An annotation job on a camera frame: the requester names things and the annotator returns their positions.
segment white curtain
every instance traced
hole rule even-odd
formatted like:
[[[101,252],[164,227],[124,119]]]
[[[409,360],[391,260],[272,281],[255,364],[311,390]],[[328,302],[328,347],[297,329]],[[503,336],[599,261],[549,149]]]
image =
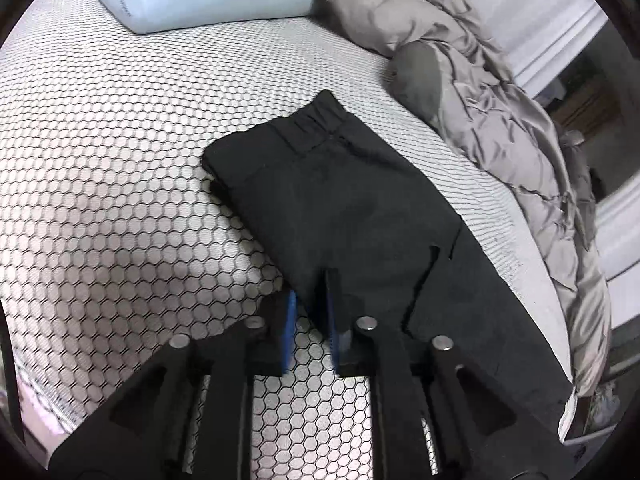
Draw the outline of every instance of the white curtain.
[[[504,49],[517,83],[537,95],[607,21],[594,0],[467,0]]]

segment mattress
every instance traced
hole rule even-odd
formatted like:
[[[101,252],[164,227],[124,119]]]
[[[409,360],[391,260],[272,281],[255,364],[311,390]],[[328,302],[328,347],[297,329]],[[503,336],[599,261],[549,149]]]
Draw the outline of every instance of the mattress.
[[[98,0],[34,1],[0,50],[0,298],[20,377],[67,431],[174,333],[220,333],[279,288],[199,158],[324,88],[431,179],[571,380],[562,311],[511,193],[399,105],[385,70],[309,18],[137,36]],[[368,387],[334,376],[301,318],[292,372],[257,379],[256,475],[368,478]]]

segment honeycomb patterned sheet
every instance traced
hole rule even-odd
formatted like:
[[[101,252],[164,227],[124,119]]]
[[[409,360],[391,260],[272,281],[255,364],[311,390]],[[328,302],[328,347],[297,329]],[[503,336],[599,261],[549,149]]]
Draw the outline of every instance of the honeycomb patterned sheet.
[[[385,67],[308,18],[137,36],[98,0],[33,3],[0,51],[0,298],[21,380],[67,431],[173,334],[219,334],[281,286],[199,158],[323,88],[449,200],[570,378],[513,197],[389,96]],[[368,382],[335,377],[304,317],[290,373],[256,380],[253,425],[257,478],[371,476]]]

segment blanket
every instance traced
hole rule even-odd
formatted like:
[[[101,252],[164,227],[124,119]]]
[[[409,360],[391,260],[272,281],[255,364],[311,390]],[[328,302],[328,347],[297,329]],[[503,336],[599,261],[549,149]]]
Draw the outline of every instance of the blanket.
[[[610,301],[593,229],[585,228],[593,225],[594,208],[579,158],[572,158],[570,174],[555,125],[514,84],[500,48],[465,0],[325,2],[348,38],[393,58],[394,96],[511,189],[564,312],[577,393],[590,395],[609,349]]]

